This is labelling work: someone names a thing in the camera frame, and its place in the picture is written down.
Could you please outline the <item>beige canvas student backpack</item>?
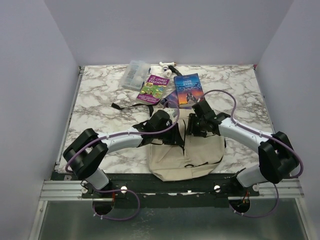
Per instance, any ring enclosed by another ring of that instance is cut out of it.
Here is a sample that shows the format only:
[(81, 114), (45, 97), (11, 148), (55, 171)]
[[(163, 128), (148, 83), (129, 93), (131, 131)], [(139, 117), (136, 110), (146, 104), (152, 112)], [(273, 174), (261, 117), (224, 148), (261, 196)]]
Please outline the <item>beige canvas student backpack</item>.
[(191, 109), (181, 109), (178, 129), (184, 145), (149, 145), (149, 171), (164, 182), (182, 181), (210, 174), (223, 160), (225, 138), (209, 134), (206, 137), (187, 135)]

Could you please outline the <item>Jane Eyre book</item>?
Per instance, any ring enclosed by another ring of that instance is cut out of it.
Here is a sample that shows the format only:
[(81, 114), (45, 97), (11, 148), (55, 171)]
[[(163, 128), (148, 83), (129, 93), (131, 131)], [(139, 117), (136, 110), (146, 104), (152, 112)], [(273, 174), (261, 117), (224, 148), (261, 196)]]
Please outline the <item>Jane Eyre book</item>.
[(175, 76), (173, 78), (180, 108), (189, 108), (204, 95), (198, 73)]

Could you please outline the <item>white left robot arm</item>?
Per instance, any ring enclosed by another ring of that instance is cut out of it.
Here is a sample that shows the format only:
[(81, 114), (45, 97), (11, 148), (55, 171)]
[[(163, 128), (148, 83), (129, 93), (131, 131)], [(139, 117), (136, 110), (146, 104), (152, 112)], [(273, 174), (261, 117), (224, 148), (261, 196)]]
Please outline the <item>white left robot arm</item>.
[(110, 178), (100, 169), (105, 155), (150, 145), (154, 140), (175, 145), (174, 139), (179, 132), (179, 117), (179, 109), (165, 108), (156, 111), (148, 120), (124, 131), (98, 134), (88, 128), (64, 151), (65, 170), (74, 173), (79, 180), (87, 181), (99, 197), (107, 197), (112, 184)]

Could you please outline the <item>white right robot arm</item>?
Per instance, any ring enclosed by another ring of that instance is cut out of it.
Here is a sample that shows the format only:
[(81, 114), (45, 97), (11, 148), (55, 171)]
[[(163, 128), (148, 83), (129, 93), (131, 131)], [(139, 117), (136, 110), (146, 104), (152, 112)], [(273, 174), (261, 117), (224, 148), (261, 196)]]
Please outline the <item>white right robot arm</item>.
[(270, 182), (277, 184), (288, 179), (299, 166), (288, 136), (278, 131), (267, 133), (236, 123), (227, 113), (216, 114), (207, 101), (202, 100), (192, 106), (186, 133), (195, 137), (205, 137), (207, 133), (227, 137), (251, 149), (258, 155), (258, 164), (245, 168), (232, 177), (230, 191), (241, 196), (248, 187)]

